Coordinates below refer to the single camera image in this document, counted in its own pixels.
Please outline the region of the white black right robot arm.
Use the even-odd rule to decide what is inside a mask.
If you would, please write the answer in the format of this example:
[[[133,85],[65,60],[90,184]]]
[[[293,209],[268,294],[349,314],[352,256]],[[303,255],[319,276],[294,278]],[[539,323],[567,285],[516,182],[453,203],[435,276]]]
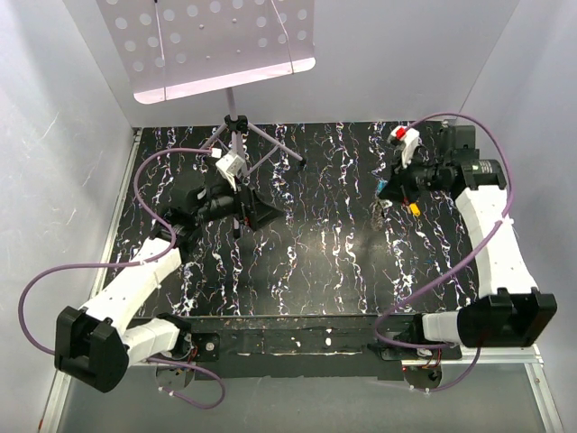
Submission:
[[[482,159],[472,125],[444,126],[437,159],[416,162],[419,132],[396,127],[388,137],[401,149],[381,199],[415,207],[424,191],[448,193],[459,210],[472,245],[471,253],[448,273],[469,262],[478,271],[478,296],[454,311],[413,318],[397,337],[377,338],[386,345],[408,348],[428,358],[447,345],[465,347],[529,347],[557,311],[555,297],[538,289],[528,271],[508,216],[513,188],[498,161]]]

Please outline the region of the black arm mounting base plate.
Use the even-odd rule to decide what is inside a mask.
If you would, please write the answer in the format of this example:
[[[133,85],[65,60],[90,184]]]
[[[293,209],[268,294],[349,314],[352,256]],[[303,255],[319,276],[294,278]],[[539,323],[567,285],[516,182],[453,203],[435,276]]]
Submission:
[[[187,361],[224,379],[373,377],[408,381],[417,388],[441,384],[442,368],[461,359],[459,348],[420,355],[387,345],[377,333],[405,336],[412,316],[375,327],[376,315],[183,317],[192,332]]]

